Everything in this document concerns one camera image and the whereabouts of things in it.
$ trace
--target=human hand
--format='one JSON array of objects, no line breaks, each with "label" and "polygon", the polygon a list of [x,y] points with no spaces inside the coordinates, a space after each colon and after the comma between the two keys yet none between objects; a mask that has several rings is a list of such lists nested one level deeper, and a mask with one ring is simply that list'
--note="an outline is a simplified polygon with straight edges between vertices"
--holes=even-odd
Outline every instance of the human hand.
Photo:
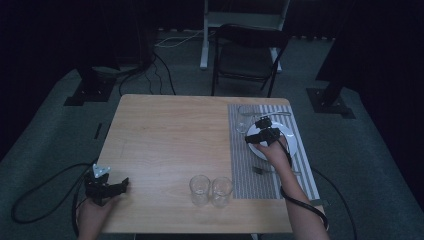
[{"label": "human hand", "polygon": [[78,239],[97,239],[103,224],[118,201],[119,197],[115,196],[104,206],[99,206],[91,198],[85,200],[77,209]]},{"label": "human hand", "polygon": [[[284,147],[287,147],[287,140],[284,136],[281,136],[279,140]],[[265,155],[266,159],[272,164],[272,166],[274,166],[277,171],[291,169],[287,156],[278,141],[273,142],[268,147],[265,147],[261,144],[253,144],[253,146],[255,146]]]}]

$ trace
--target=gray carpet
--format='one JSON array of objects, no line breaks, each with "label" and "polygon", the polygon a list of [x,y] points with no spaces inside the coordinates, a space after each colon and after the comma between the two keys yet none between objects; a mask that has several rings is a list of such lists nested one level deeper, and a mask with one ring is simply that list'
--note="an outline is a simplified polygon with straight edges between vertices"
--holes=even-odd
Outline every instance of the gray carpet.
[{"label": "gray carpet", "polygon": [[[160,37],[190,34],[162,33]],[[326,87],[327,83],[315,81],[315,76],[331,44],[325,40],[291,39],[281,61],[283,72],[277,76],[272,97],[287,98],[291,102],[310,164],[328,177],[345,197],[358,239],[424,239],[423,212],[358,95],[348,89],[341,93],[356,119],[313,111],[306,88]],[[177,95],[207,96],[211,89],[212,50],[210,66],[205,71],[199,69],[199,39],[172,48],[156,48],[155,52],[169,67]],[[151,66],[146,74],[129,78],[122,85],[122,93],[172,94],[165,67],[158,60],[155,64],[157,70]],[[14,223],[10,210],[22,193],[49,176],[75,163],[89,163],[99,155],[107,133],[105,126],[111,123],[119,102],[119,85],[115,85],[108,102],[63,106],[79,82],[76,71],[57,82],[31,124],[0,163],[0,239],[75,239],[70,218],[71,197],[53,214],[32,224]],[[260,92],[259,87],[254,83],[241,86],[235,81],[222,80],[216,95],[265,97],[266,91]],[[96,134],[99,124],[103,127]],[[69,171],[37,191],[19,207],[19,216],[31,219],[54,207],[82,169]],[[336,191],[319,175],[315,174],[315,179],[322,199],[328,202],[325,211],[331,238],[353,239],[352,224]],[[139,237],[158,239],[151,235]],[[103,234],[100,237],[133,238],[131,234]],[[179,238],[178,235],[166,237]],[[292,235],[265,234],[262,239],[292,239]]]}]

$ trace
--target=black cable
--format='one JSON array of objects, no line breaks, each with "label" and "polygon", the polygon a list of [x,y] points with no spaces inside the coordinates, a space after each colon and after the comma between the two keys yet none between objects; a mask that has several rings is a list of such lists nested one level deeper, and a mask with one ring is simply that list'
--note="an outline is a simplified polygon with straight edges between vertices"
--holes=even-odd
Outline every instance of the black cable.
[{"label": "black cable", "polygon": [[315,207],[313,207],[313,206],[311,206],[311,205],[309,205],[307,203],[304,203],[302,201],[299,201],[297,199],[294,199],[294,198],[290,197],[289,195],[287,195],[284,192],[283,186],[281,186],[281,188],[280,188],[280,193],[281,193],[281,196],[283,196],[288,201],[290,201],[290,202],[292,202],[292,203],[294,203],[294,204],[296,204],[296,205],[298,205],[300,207],[303,207],[303,208],[305,208],[305,209],[307,209],[307,210],[315,213],[316,215],[318,215],[321,218],[321,220],[322,220],[322,222],[324,224],[325,229],[328,230],[328,219],[324,215],[324,213],[322,213],[320,210],[316,209]]},{"label": "black cable", "polygon": [[134,4],[134,1],[131,0],[131,9],[132,9],[132,14],[134,17],[134,21],[135,21],[135,27],[136,27],[136,32],[137,32],[137,40],[138,40],[138,50],[139,50],[139,61],[142,62],[142,46],[141,46],[141,36],[140,36],[140,27],[138,24],[138,20],[137,20],[137,13],[135,11],[136,9],[136,5]]},{"label": "black cable", "polygon": [[160,83],[160,85],[159,85],[159,93],[160,93],[160,95],[162,95],[162,78],[161,78],[161,76],[159,76],[159,74],[158,74],[158,67],[156,66],[156,64],[153,62],[153,66],[155,66],[155,75],[156,76],[158,76],[158,78],[159,78],[159,83]]},{"label": "black cable", "polygon": [[172,84],[171,72],[169,71],[168,66],[167,66],[167,65],[166,65],[166,63],[162,60],[162,58],[160,58],[160,57],[159,57],[159,56],[158,56],[155,52],[153,52],[153,54],[154,54],[157,58],[159,58],[159,60],[163,63],[163,65],[165,66],[166,70],[168,71],[168,78],[169,78],[169,83],[171,84],[172,92],[174,93],[174,95],[177,95],[177,94],[175,93],[174,85]]},{"label": "black cable", "polygon": [[[92,163],[78,163],[78,164],[75,164],[75,165],[72,165],[72,166],[69,166],[69,167],[67,167],[67,168],[65,168],[65,169],[63,169],[62,171],[60,171],[60,172],[58,172],[58,173],[56,173],[55,175],[53,175],[52,177],[50,177],[50,178],[48,178],[46,181],[44,181],[44,182],[42,182],[40,185],[38,185],[38,186],[36,186],[36,187],[34,187],[34,188],[32,188],[32,189],[30,189],[29,191],[27,191],[27,192],[25,192],[24,194],[22,194],[22,196],[20,196],[16,201],[15,201],[15,203],[13,204],[13,206],[12,206],[12,209],[11,209],[11,212],[10,212],[10,216],[11,216],[11,218],[12,218],[12,220],[14,221],[14,222],[16,222],[16,223],[20,223],[20,224],[29,224],[29,223],[34,223],[34,222],[37,222],[37,221],[39,221],[39,220],[41,220],[41,219],[44,219],[44,218],[46,218],[46,217],[48,217],[50,214],[52,214],[54,211],[56,211],[58,208],[59,208],[59,206],[60,205],[62,205],[63,204],[63,202],[66,200],[66,198],[68,198],[68,196],[70,195],[70,193],[71,193],[71,191],[72,191],[72,189],[74,189],[75,188],[75,186],[81,181],[81,178],[84,176],[84,174],[85,174],[85,172],[88,170],[88,168],[91,166],[91,165],[93,165],[93,163],[95,162],[95,161],[97,161],[97,158],[95,159],[95,160],[93,160],[93,162]],[[38,189],[40,189],[41,187],[43,187],[44,185],[46,185],[47,183],[49,183],[49,182],[51,182],[53,179],[55,179],[57,176],[59,176],[60,174],[62,174],[62,173],[64,173],[64,172],[66,172],[66,171],[68,171],[68,170],[70,170],[70,169],[72,169],[72,168],[75,168],[75,167],[80,167],[80,166],[87,166],[87,168],[84,170],[84,172],[78,177],[78,179],[75,181],[75,183],[72,185],[72,187],[68,190],[68,192],[65,194],[65,196],[59,201],[59,203],[55,206],[55,207],[53,207],[50,211],[48,211],[47,213],[45,213],[45,214],[43,214],[43,215],[41,215],[41,216],[39,216],[39,217],[36,217],[36,218],[33,218],[33,219],[29,219],[29,220],[25,220],[25,219],[19,219],[17,216],[16,216],[16,212],[17,212],[17,209],[18,209],[18,206],[19,206],[19,204],[23,201],[23,200],[25,200],[28,196],[30,196],[31,194],[33,194],[35,191],[37,191]]]},{"label": "black cable", "polygon": [[75,236],[79,236],[79,230],[77,225],[77,208],[85,201],[84,199],[81,203],[78,204],[78,196],[79,196],[79,190],[81,188],[82,183],[84,182],[84,178],[80,178],[78,187],[75,190],[74,198],[72,199],[72,206],[71,206],[71,219],[72,219],[72,228],[74,230]]},{"label": "black cable", "polygon": [[318,171],[317,169],[311,167],[312,171],[314,171],[315,173],[317,173],[318,175],[320,175],[322,178],[324,178],[328,183],[330,183],[330,185],[334,188],[334,190],[336,190],[337,194],[339,195],[340,199],[343,202],[343,205],[346,208],[347,214],[349,216],[350,222],[352,224],[352,230],[353,230],[353,239],[357,239],[357,232],[356,232],[356,225],[355,222],[353,221],[353,217],[352,217],[352,213],[350,212],[349,206],[347,205],[346,200],[344,199],[343,195],[341,194],[341,192],[339,191],[339,189],[336,187],[336,185],[330,180],[328,179],[324,174],[322,174],[320,171]]},{"label": "black cable", "polygon": [[[292,167],[292,161],[291,161],[291,155],[290,155],[290,152],[289,151],[287,151],[287,149],[286,149],[286,147],[284,147],[284,145],[283,145],[283,143],[280,141],[280,136],[276,136],[272,131],[271,131],[271,129],[270,128],[267,128],[267,130],[269,131],[269,133],[274,137],[274,139],[276,140],[276,141],[278,141],[278,143],[280,144],[280,146],[281,146],[281,148],[283,149],[283,151],[284,151],[284,154],[286,154],[286,157],[287,157],[287,160],[289,161],[289,163],[290,163],[290,167]],[[292,198],[292,197],[290,197],[290,196],[288,196],[285,192],[284,192],[284,189],[283,189],[283,186],[281,186],[281,188],[280,188],[280,192],[281,192],[281,196],[283,196],[286,200],[288,200],[288,201],[290,201],[290,202],[292,202],[292,203],[294,203],[294,204],[296,204],[296,205],[298,205],[298,206],[300,206],[300,207],[303,207],[303,208],[305,208],[305,209],[307,209],[307,210],[309,210],[309,211],[311,211],[311,212],[313,212],[313,213],[315,213],[316,215],[318,215],[320,218],[321,218],[321,220],[322,220],[322,222],[323,222],[323,224],[324,224],[324,227],[325,227],[325,229],[326,230],[328,230],[328,219],[327,219],[327,217],[320,211],[320,210],[318,210],[318,209],[316,209],[315,207],[313,207],[313,206],[311,206],[311,205],[309,205],[309,204],[307,204],[307,203],[304,203],[304,202],[302,202],[302,201],[299,201],[299,200],[297,200],[297,199],[294,199],[294,198]]]},{"label": "black cable", "polygon": [[149,92],[150,92],[150,94],[154,95],[154,94],[153,94],[153,91],[152,91],[152,81],[151,81],[151,80],[150,80],[150,78],[147,76],[147,72],[144,72],[144,76],[146,77],[147,81],[149,82]]},{"label": "black cable", "polygon": [[129,78],[131,78],[132,76],[135,76],[137,73],[146,72],[147,69],[148,69],[148,64],[145,64],[145,65],[143,65],[141,67],[138,67],[138,68],[134,69],[134,71],[129,72],[129,74],[119,84],[119,88],[118,88],[119,95],[122,97],[122,95],[123,95],[122,94],[122,90],[121,90],[122,89],[122,85],[126,81],[128,81]]},{"label": "black cable", "polygon": [[[137,39],[138,39],[138,43],[139,43],[139,52],[140,52],[139,61],[141,62],[141,41],[140,41],[139,24],[138,24],[138,21],[137,21],[137,14],[135,12],[135,5],[134,5],[133,1],[131,1],[131,5],[132,5],[131,10],[132,10],[132,14],[133,14],[133,17],[134,17],[134,20],[135,20],[135,25],[136,25],[136,30],[137,30]],[[105,26],[106,26],[107,35],[108,35],[109,39],[113,39],[112,35],[111,35],[110,26],[109,26],[110,24],[107,24],[108,20],[107,20],[105,9],[104,9],[104,6],[103,6],[102,3],[100,3],[100,10],[102,12],[103,21],[106,23]],[[97,73],[97,76],[99,76],[99,77],[118,78],[118,77],[125,76],[127,74],[134,74],[135,72],[138,72],[139,69],[140,69],[140,67],[138,66],[134,69],[121,71],[121,72],[118,72],[118,73],[105,73],[105,72],[101,72],[101,71],[97,71],[97,70],[95,70],[95,71]]]}]

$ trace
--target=clear drinking glass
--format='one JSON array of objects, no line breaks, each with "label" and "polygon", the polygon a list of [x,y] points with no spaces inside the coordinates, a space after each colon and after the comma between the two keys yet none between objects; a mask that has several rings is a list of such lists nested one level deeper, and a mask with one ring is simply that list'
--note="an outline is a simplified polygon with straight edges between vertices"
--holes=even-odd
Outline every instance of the clear drinking glass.
[{"label": "clear drinking glass", "polygon": [[190,180],[191,201],[194,205],[203,206],[208,203],[210,183],[209,178],[204,175],[194,176]]},{"label": "clear drinking glass", "polygon": [[220,177],[212,182],[212,204],[215,207],[225,207],[231,198],[233,184],[230,179]]},{"label": "clear drinking glass", "polygon": [[241,105],[237,109],[236,130],[239,133],[246,133],[252,125],[252,105]]}]

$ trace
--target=utensil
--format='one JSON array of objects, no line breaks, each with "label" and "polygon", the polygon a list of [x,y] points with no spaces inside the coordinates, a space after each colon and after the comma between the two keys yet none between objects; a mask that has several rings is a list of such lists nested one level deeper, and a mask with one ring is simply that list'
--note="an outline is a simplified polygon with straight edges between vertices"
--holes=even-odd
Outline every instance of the utensil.
[{"label": "utensil", "polygon": [[247,112],[247,113],[242,113],[242,115],[245,115],[245,116],[261,116],[261,117],[266,117],[266,116],[270,116],[270,115],[291,116],[291,113],[290,112],[284,112],[284,111],[276,111],[276,112]]},{"label": "utensil", "polygon": [[[275,173],[275,171],[272,171],[272,170],[266,170],[266,169],[259,168],[259,167],[255,167],[255,166],[252,166],[252,170],[253,170],[253,172],[254,172],[254,173],[257,173],[257,174],[259,174],[259,175],[263,175],[263,174],[265,174],[265,173]],[[296,176],[300,176],[300,175],[302,175],[302,173],[301,173],[301,172],[296,172],[296,171],[293,171],[293,174],[294,174],[294,175],[296,175]]]}]

